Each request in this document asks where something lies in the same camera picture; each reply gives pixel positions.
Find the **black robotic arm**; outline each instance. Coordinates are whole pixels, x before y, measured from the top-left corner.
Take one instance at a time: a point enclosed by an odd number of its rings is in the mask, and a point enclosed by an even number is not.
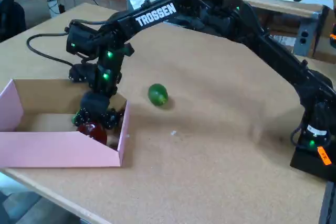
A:
[[[141,8],[132,12],[112,15],[101,22],[99,30],[73,20],[66,28],[69,34],[67,51],[82,53],[88,60],[98,58],[91,82],[92,92],[84,96],[81,107],[93,117],[103,113],[109,98],[117,92],[124,56],[134,52],[131,45],[125,43],[138,32],[177,15],[199,19],[223,37],[246,45],[295,88],[305,108],[302,122],[294,132],[301,131],[298,142],[293,141],[296,147],[316,151],[318,146],[330,144],[331,135],[336,133],[336,92],[331,80],[310,70],[305,60],[300,62],[273,40],[262,29],[252,7],[243,0],[145,1]]]

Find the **red fruit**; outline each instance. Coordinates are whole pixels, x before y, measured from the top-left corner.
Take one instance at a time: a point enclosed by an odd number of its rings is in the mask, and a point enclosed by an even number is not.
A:
[[[107,144],[106,130],[99,123],[89,122],[82,124],[77,128],[77,131],[83,133],[86,136],[93,138],[101,144]]]

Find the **floor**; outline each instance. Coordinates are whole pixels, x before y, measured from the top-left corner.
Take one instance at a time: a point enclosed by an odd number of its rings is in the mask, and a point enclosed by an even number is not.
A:
[[[25,10],[28,28],[36,26],[50,19],[49,8],[46,0],[15,0]],[[75,0],[76,5],[91,0]],[[61,0],[65,9],[74,6],[74,0]],[[109,6],[112,9],[122,10],[124,4],[115,3]],[[41,198],[35,193],[13,194],[4,202],[12,223],[16,224],[79,224],[80,220],[63,208],[51,201]]]

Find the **box flap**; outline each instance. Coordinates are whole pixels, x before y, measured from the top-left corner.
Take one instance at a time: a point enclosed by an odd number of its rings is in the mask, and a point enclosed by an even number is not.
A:
[[[0,132],[0,168],[120,166],[117,151],[80,132]]]
[[[20,123],[23,116],[23,108],[11,80],[0,93],[0,132],[13,131]]]

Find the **white sticker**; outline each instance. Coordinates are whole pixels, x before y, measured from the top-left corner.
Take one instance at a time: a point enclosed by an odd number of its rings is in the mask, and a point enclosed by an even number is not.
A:
[[[295,37],[286,37],[281,35],[271,35],[274,40],[283,44],[285,46],[293,47],[295,45],[296,38]]]
[[[317,136],[325,136],[327,134],[327,131],[317,130],[310,125],[308,125],[307,130],[310,131],[311,133],[317,135]]]

